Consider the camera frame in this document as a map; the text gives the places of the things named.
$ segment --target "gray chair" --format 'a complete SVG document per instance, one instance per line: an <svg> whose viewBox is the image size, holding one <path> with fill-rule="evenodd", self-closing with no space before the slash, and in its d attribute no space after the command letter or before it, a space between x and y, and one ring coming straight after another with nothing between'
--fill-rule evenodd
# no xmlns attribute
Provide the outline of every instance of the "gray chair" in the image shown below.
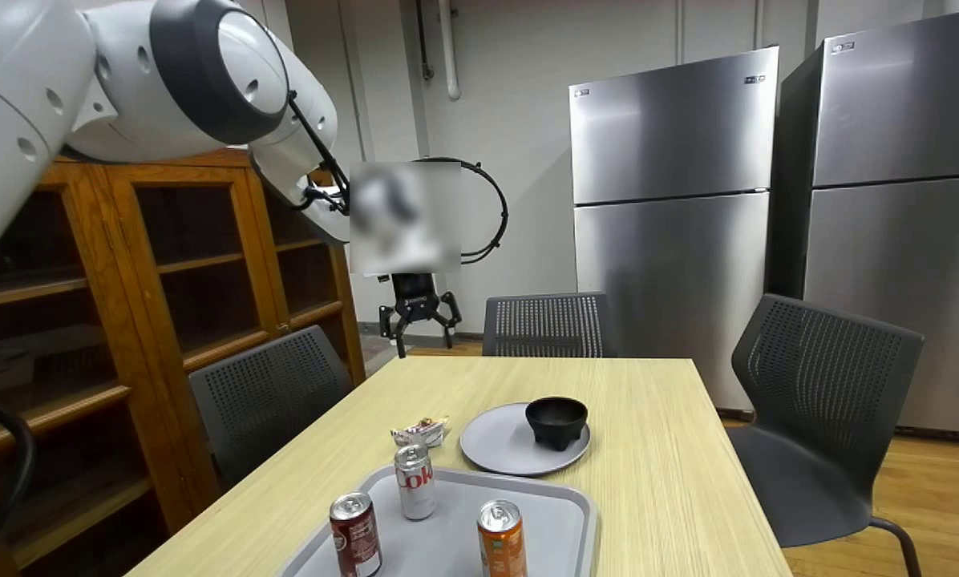
<svg viewBox="0 0 959 577"><path fill-rule="evenodd" d="M510 294L484 300L484 356L605 356L605 294Z"/></svg>
<svg viewBox="0 0 959 577"><path fill-rule="evenodd" d="M878 525L920 574L910 534L868 505L920 350L901 327L764 294L733 346L758 418L730 441L781 547Z"/></svg>
<svg viewBox="0 0 959 577"><path fill-rule="evenodd" d="M230 487L348 392L319 327L303 327L190 376L222 481Z"/></svg>

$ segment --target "stainless steel refrigerator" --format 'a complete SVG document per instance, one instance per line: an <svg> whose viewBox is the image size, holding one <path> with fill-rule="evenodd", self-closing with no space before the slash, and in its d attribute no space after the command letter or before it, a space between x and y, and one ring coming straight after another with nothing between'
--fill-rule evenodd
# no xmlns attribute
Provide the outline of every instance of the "stainless steel refrigerator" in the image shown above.
<svg viewBox="0 0 959 577"><path fill-rule="evenodd" d="M959 14L822 42L781 123L784 287L923 333L901 427L959 431Z"/></svg>
<svg viewBox="0 0 959 577"><path fill-rule="evenodd" d="M777 47L569 85L578 287L611 356L697 360L747 409L730 350L764 290Z"/></svg>

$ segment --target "wooden cabinet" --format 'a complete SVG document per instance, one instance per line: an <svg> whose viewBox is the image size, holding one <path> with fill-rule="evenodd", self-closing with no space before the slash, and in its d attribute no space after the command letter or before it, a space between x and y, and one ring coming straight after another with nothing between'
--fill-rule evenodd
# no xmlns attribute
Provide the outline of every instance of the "wooden cabinet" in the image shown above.
<svg viewBox="0 0 959 577"><path fill-rule="evenodd" d="M37 431L0 559L37 574L112 518L156 538L190 522L222 492L190 370L306 323L361 382L344 249L243 152L55 163L0 239L0 406ZM0 431L0 492L9 444Z"/></svg>

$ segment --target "table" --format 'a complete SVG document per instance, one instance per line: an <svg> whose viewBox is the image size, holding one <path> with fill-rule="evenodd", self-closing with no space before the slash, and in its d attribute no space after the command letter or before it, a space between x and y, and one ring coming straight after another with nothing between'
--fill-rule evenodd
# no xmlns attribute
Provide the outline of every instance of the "table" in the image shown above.
<svg viewBox="0 0 959 577"><path fill-rule="evenodd" d="M481 409L544 393L590 406L594 448L544 481L599 510L596 574L789 574L692 362L491 356L387 362L135 574L282 574L326 525L326 503L392 463L387 428L445 418L435 468L471 468L458 428Z"/></svg>

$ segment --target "chair back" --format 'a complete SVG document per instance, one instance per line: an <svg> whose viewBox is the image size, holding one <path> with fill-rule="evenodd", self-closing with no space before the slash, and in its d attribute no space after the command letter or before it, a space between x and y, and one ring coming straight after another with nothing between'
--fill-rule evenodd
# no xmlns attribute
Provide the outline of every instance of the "chair back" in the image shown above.
<svg viewBox="0 0 959 577"><path fill-rule="evenodd" d="M605 356L605 294L510 294L484 300L484 356Z"/></svg>
<svg viewBox="0 0 959 577"><path fill-rule="evenodd" d="M222 481L230 487L348 392L319 327L303 327L190 376Z"/></svg>
<svg viewBox="0 0 959 577"><path fill-rule="evenodd" d="M764 294L733 346L733 376L758 427L822 452L868 496L920 350L910 329Z"/></svg>

